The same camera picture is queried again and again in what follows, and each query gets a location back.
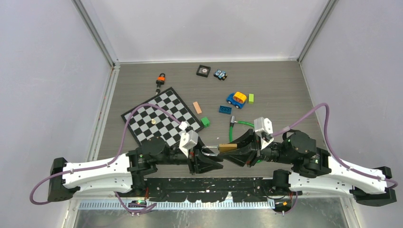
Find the brass padlock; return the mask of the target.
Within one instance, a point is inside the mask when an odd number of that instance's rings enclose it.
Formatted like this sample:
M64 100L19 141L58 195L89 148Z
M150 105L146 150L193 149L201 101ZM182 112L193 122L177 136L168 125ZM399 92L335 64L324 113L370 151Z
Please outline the brass padlock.
M237 144L227 143L219 145L205 145L201 148L201 153L210 157L217 157L221 153L230 152L237 149ZM208 152L209 149L218 149L219 153Z

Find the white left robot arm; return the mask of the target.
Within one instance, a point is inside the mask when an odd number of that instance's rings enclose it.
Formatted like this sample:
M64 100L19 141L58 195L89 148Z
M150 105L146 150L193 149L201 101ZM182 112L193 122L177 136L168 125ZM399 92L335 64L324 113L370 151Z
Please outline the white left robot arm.
M162 137L145 140L135 150L109 159L72 163L56 158L49 181L49 202L65 201L94 192L117 192L139 197L150 190L145 177L157 172L158 165L186 165L191 174L222 169L223 159L206 148L200 139L181 139L183 147L169 146Z

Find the green cable lock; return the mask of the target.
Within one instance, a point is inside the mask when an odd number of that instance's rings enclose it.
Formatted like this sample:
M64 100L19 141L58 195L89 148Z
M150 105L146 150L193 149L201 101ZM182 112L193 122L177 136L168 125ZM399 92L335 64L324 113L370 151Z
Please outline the green cable lock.
M234 144L236 147L225 155L226 160L240 167L251 167L259 161L259 139L251 121L241 121L234 116L231 117L229 144Z

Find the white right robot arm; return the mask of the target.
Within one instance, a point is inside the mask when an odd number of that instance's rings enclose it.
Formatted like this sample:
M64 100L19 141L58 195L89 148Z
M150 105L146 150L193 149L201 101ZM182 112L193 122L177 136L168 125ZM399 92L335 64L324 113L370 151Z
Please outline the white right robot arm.
M328 150L317 147L306 133L289 130L282 135L283 142L272 142L266 147L252 130L234 141L236 149L220 152L219 157L240 167L254 166L258 161L291 165L291 169L275 170L269 191L283 195L286 192L316 191L345 195L358 204L380 207L397 201L396 192L388 186L391 169L354 167L346 161L337 161Z

